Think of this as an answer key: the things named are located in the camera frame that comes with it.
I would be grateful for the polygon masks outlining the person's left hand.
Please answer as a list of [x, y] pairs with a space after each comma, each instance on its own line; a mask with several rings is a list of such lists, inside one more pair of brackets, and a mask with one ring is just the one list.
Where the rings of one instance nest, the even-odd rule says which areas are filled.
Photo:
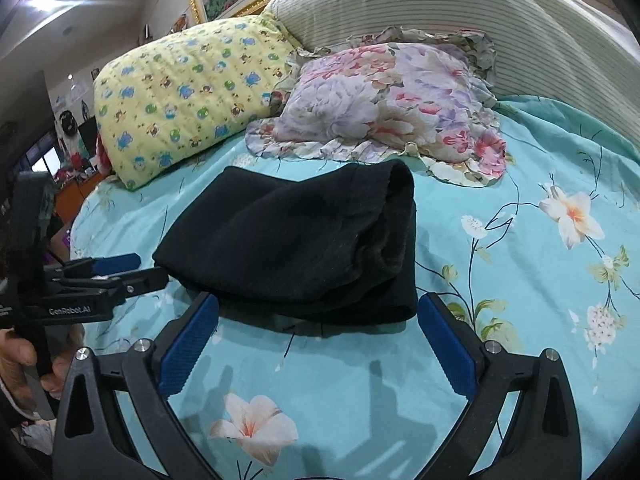
[[[44, 391], [58, 399], [64, 389], [70, 363], [76, 351], [84, 345], [85, 329], [75, 324], [68, 332], [61, 352], [53, 359], [52, 372], [40, 378]], [[35, 411], [36, 401], [26, 379], [25, 370], [37, 364], [34, 346], [17, 336], [14, 330], [1, 331], [1, 379], [19, 408]]]

